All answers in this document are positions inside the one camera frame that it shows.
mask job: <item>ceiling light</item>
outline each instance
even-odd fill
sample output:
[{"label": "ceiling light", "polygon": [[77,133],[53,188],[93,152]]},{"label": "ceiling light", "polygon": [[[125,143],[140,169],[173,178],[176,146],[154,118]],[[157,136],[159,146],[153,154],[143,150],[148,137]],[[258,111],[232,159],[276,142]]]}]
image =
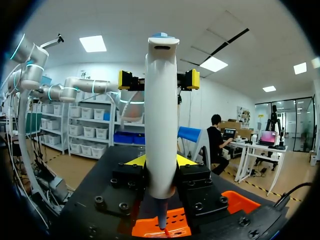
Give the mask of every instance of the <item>ceiling light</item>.
[{"label": "ceiling light", "polygon": [[320,68],[320,57],[316,57],[315,59],[311,60],[311,63],[314,69]]},{"label": "ceiling light", "polygon": [[99,36],[88,36],[79,38],[82,43],[84,50],[87,53],[93,52],[106,52],[106,45],[101,35]]},{"label": "ceiling light", "polygon": [[304,62],[298,65],[295,65],[293,66],[293,68],[294,68],[295,75],[305,73],[307,71],[307,63]]},{"label": "ceiling light", "polygon": [[262,88],[266,93],[268,92],[273,92],[276,90],[275,86],[267,86],[267,87],[264,87]]},{"label": "ceiling light", "polygon": [[208,60],[204,61],[204,63],[202,63],[200,65],[200,67],[204,68],[204,69],[208,69],[212,72],[218,72],[219,70],[225,68],[226,66],[228,66],[228,64],[226,64],[225,62],[215,58],[215,57],[210,57]]}]

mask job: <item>laptop screen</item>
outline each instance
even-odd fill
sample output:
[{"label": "laptop screen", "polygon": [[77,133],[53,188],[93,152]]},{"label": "laptop screen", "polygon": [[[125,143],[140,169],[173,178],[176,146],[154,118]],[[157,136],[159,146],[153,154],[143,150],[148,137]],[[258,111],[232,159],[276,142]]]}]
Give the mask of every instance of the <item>laptop screen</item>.
[{"label": "laptop screen", "polygon": [[261,131],[261,142],[274,143],[276,141],[275,131]]}]

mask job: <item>person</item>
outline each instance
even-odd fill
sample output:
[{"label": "person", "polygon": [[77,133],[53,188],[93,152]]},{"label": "person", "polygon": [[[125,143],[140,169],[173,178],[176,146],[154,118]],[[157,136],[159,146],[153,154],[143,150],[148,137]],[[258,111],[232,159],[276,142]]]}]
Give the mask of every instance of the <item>person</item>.
[{"label": "person", "polygon": [[220,175],[224,169],[228,166],[229,161],[222,157],[222,149],[232,142],[232,138],[229,138],[227,141],[223,141],[221,136],[220,123],[221,116],[215,114],[211,118],[212,126],[207,129],[209,137],[209,146],[210,146],[210,160],[211,166],[213,164],[219,164],[212,172],[216,175]]}]

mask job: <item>white desk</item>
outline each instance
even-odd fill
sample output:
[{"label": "white desk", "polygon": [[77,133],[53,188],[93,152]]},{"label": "white desk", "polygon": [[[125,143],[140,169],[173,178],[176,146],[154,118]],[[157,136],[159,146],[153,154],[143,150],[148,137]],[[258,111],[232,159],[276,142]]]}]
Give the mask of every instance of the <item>white desk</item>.
[{"label": "white desk", "polygon": [[[267,159],[267,160],[272,160],[272,161],[278,162],[278,166],[276,167],[276,172],[275,172],[275,176],[274,176],[273,182],[271,184],[271,187],[270,187],[268,193],[266,194],[268,196],[269,193],[274,188],[274,186],[276,185],[276,182],[278,180],[278,177],[279,177],[279,174],[280,174],[280,171],[281,171],[284,159],[285,159],[285,155],[286,155],[288,146],[285,147],[285,150],[278,150],[278,149],[274,149],[274,148],[268,148],[268,146],[257,145],[257,144],[254,143],[252,145],[251,144],[246,144],[246,148],[247,148],[247,154],[245,155],[245,160],[244,160],[243,167],[242,167],[242,170],[241,170],[241,173],[240,173],[239,183],[241,183],[241,181],[243,181],[244,179],[250,177],[251,171],[252,171],[252,169],[254,167],[254,164],[256,162],[254,160],[254,161],[252,161],[250,163],[250,168],[249,168],[249,172],[248,172],[247,171],[248,170],[248,166],[249,166],[248,156],[252,156],[252,157],[257,157],[257,158],[261,158],[261,159]],[[276,153],[277,156],[274,156],[274,157],[273,156],[268,157],[268,156],[265,156],[265,155],[262,156],[262,155],[259,155],[259,154],[255,154],[255,150],[263,150],[263,151],[273,152],[273,153]]]},{"label": "white desk", "polygon": [[246,151],[247,151],[247,144],[242,143],[242,142],[232,141],[228,145],[231,146],[231,147],[234,147],[234,148],[242,148],[242,154],[241,154],[241,158],[240,158],[239,167],[238,167],[238,170],[237,170],[235,178],[234,178],[234,181],[238,182],[239,178],[240,178],[241,170],[243,169],[243,164],[244,164],[244,161],[245,161],[245,156],[246,156]]}]

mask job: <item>ceiling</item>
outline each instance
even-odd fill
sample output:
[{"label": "ceiling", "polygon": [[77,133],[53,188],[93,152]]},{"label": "ceiling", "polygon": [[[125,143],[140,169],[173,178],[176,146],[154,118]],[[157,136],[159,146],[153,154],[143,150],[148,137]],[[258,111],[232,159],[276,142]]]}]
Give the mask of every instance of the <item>ceiling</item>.
[{"label": "ceiling", "polygon": [[[247,28],[213,55],[227,67],[211,72],[198,66]],[[196,68],[203,78],[253,99],[308,91],[316,78],[310,63],[315,57],[304,35],[276,0],[47,0],[24,31],[38,45],[62,34],[65,42],[48,48],[47,68],[144,64],[148,37],[166,32],[180,39],[178,71]],[[107,52],[85,52],[79,38],[95,35],[102,35]],[[307,72],[295,75],[293,66],[303,62]],[[276,92],[262,90],[271,85]]]}]

